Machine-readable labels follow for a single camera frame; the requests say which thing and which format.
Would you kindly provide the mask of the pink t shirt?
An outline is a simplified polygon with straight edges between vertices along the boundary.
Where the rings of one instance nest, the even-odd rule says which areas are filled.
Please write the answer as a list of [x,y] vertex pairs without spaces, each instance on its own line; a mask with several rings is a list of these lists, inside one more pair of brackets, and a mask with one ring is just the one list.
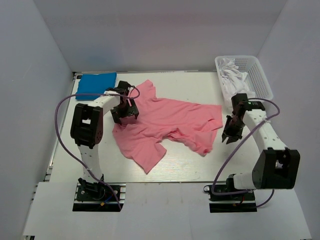
[[223,127],[222,106],[156,96],[150,80],[132,90],[138,117],[124,118],[112,134],[120,152],[148,174],[165,156],[163,139],[184,144],[200,156],[213,149],[218,129]]

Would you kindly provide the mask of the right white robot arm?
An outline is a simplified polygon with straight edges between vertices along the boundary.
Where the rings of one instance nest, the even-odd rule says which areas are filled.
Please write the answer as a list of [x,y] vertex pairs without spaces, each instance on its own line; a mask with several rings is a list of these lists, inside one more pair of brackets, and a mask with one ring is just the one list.
[[245,190],[290,190],[296,183],[300,164],[300,153],[281,141],[276,134],[262,98],[249,99],[247,94],[238,93],[231,98],[232,114],[227,120],[222,132],[222,141],[227,144],[242,139],[243,129],[250,130],[259,158],[252,170],[244,173],[234,173],[226,180],[226,195],[236,200]]

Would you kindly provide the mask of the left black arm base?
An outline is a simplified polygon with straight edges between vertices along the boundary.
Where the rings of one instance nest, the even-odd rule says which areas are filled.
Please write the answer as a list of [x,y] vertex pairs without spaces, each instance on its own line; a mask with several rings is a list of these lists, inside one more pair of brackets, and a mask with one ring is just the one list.
[[89,183],[78,179],[73,212],[115,212],[121,211],[125,203],[126,184],[116,183],[107,187],[99,182]]

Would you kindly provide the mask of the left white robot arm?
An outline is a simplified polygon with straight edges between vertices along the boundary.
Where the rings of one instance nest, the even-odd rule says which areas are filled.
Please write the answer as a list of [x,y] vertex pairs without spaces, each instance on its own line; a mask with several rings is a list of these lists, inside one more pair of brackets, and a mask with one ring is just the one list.
[[136,87],[120,81],[117,87],[108,88],[88,104],[78,103],[74,108],[70,136],[78,146],[83,166],[83,177],[78,181],[81,186],[89,187],[88,193],[99,200],[105,196],[104,175],[99,160],[99,146],[104,132],[104,116],[111,113],[114,123],[122,125],[122,119],[139,115],[131,90]]

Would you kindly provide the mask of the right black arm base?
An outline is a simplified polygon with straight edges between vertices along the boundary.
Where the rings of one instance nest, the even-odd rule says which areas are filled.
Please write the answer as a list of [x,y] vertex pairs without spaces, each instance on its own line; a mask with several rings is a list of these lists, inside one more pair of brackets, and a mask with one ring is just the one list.
[[218,195],[239,192],[234,187],[234,174],[230,174],[223,184],[217,183],[212,192],[212,185],[205,185],[203,192],[209,195],[210,213],[254,213],[257,212],[256,198],[253,192]]

